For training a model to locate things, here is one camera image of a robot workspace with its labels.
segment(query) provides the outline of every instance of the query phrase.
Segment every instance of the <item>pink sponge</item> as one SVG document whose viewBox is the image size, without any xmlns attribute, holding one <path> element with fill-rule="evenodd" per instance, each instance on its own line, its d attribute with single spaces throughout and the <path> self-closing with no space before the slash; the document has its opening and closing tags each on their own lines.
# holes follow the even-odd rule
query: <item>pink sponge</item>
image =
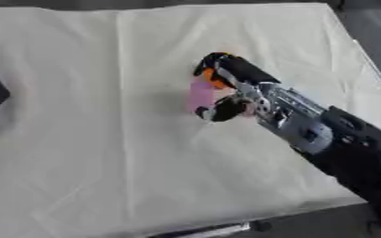
<svg viewBox="0 0 381 238">
<path fill-rule="evenodd" d="M 198 107 L 210 107 L 214 103 L 214 87 L 209 82 L 195 80 L 190 84 L 187 110 L 195 112 Z"/>
</svg>

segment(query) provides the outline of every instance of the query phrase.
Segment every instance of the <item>white tablecloth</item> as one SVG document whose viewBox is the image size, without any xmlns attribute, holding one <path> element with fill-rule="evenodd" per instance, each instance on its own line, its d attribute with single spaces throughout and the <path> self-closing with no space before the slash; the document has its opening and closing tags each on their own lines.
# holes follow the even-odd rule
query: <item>white tablecloth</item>
<svg viewBox="0 0 381 238">
<path fill-rule="evenodd" d="M 186 112 L 191 71 L 241 55 L 381 127 L 381 80 L 320 4 L 0 8 L 0 237 L 140 235 L 362 202 L 253 118 Z"/>
</svg>

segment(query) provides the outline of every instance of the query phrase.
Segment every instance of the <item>white cloth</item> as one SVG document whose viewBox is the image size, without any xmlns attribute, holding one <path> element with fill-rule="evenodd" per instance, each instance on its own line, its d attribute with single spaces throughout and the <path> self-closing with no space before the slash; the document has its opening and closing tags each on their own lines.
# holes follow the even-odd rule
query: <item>white cloth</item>
<svg viewBox="0 0 381 238">
<path fill-rule="evenodd" d="M 320 4 L 0 8 L 0 237 L 101 237 L 362 202 L 258 126 L 187 113 L 212 51 L 381 127 L 381 80 Z"/>
</svg>

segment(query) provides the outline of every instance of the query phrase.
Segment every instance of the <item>robotic arm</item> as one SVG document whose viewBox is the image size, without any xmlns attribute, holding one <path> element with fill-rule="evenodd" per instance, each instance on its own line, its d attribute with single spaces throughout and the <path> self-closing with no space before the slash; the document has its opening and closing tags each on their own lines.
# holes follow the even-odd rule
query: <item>robotic arm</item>
<svg viewBox="0 0 381 238">
<path fill-rule="evenodd" d="M 236 93 L 211 108 L 196 110 L 201 118 L 223 122 L 254 105 L 257 122 L 322 172 L 367 200 L 381 220 L 381 130 L 334 106 L 325 109 L 247 60 L 211 53 L 194 75 L 217 88 Z"/>
</svg>

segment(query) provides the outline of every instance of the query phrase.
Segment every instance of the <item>floor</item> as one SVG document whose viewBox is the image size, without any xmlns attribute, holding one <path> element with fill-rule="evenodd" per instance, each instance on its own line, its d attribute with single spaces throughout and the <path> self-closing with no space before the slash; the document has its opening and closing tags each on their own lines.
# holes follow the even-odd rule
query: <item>floor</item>
<svg viewBox="0 0 381 238">
<path fill-rule="evenodd" d="M 270 0 L 0 0 L 0 6 L 35 6 L 61 10 L 129 9 L 164 7 L 178 4 L 205 3 L 258 3 Z M 291 2 L 295 0 L 273 0 Z M 340 0 L 325 0 L 336 6 Z M 344 12 L 337 13 L 351 36 L 358 39 L 363 48 L 381 70 L 381 0 L 347 0 Z M 232 238 L 381 238 L 381 230 L 373 234 L 366 222 L 373 215 L 366 205 L 354 205 L 319 211 L 293 217 L 270 220 L 270 231 L 239 233 Z"/>
</svg>

